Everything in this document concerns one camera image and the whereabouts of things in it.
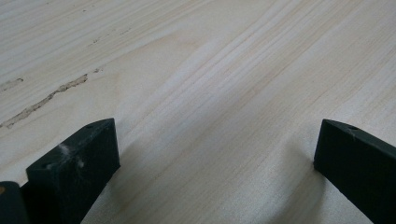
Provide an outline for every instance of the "crack in wood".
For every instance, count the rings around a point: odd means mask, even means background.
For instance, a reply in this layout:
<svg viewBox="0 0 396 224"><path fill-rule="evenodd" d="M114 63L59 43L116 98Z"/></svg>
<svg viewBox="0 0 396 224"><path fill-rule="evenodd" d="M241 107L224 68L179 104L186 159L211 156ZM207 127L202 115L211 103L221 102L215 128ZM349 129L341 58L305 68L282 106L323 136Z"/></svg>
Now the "crack in wood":
<svg viewBox="0 0 396 224"><path fill-rule="evenodd" d="M23 82L23 78L17 78L17 79L15 79L13 81L5 82L5 83L0 85L0 92L7 91L7 90L17 86L21 82Z"/></svg>
<svg viewBox="0 0 396 224"><path fill-rule="evenodd" d="M12 126L17 123L18 121L22 120L22 119L26 119L27 117L29 117L33 112L35 112L38 108L42 107L43 105L45 105L46 103L48 103L55 94L60 93L60 92L64 92L67 91L70 88L76 87L79 84L82 84L84 82L86 82L88 80L88 74L83 75L82 77L79 77L73 81L70 81L62 86L60 86L58 88L58 90L52 92L50 95L48 95L46 98L44 98L43 100L41 100L40 102L38 102L35 105L31 105L29 107L26 107L24 110L22 110L21 113L19 113L18 115L14 116L13 118L4 121L3 123L0 124L0 128L2 127L8 127L9 129L12 128Z"/></svg>

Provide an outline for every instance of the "light wood surface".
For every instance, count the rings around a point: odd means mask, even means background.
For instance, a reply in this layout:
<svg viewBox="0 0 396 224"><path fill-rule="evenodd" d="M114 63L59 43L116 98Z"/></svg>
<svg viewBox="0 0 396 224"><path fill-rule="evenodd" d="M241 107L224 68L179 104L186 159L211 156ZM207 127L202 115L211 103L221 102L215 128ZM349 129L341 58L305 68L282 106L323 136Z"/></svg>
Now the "light wood surface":
<svg viewBox="0 0 396 224"><path fill-rule="evenodd" d="M83 223L370 223L313 170L322 119L396 145L396 1L0 2L0 179L114 117Z"/></svg>

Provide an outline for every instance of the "wood grain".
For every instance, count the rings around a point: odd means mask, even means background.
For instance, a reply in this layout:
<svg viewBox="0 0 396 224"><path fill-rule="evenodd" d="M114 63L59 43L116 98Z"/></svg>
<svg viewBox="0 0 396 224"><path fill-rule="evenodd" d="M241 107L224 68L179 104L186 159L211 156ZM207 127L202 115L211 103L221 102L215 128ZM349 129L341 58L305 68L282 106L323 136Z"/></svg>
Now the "wood grain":
<svg viewBox="0 0 396 224"><path fill-rule="evenodd" d="M114 117L83 223L370 223L312 160L325 118L396 145L395 24L393 0L3 0L0 179Z"/></svg>

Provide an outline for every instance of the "wooden board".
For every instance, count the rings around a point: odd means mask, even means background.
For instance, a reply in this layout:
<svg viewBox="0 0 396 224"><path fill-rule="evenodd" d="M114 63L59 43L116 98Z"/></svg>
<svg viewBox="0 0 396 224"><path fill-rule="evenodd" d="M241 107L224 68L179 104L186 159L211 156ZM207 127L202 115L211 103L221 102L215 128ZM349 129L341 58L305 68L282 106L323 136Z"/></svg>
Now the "wooden board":
<svg viewBox="0 0 396 224"><path fill-rule="evenodd" d="M0 2L0 179L115 118L83 223L370 223L312 160L322 119L396 145L396 2Z"/></svg>

